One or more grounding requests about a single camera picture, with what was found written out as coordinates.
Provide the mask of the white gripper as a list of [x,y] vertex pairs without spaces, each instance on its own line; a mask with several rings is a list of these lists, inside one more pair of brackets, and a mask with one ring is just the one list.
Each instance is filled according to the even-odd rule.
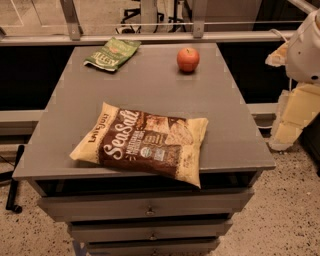
[[303,129],[320,114],[320,9],[311,12],[295,31],[289,44],[279,46],[265,63],[280,67],[298,83],[292,91],[283,90],[271,129],[269,146],[284,151],[299,138]]

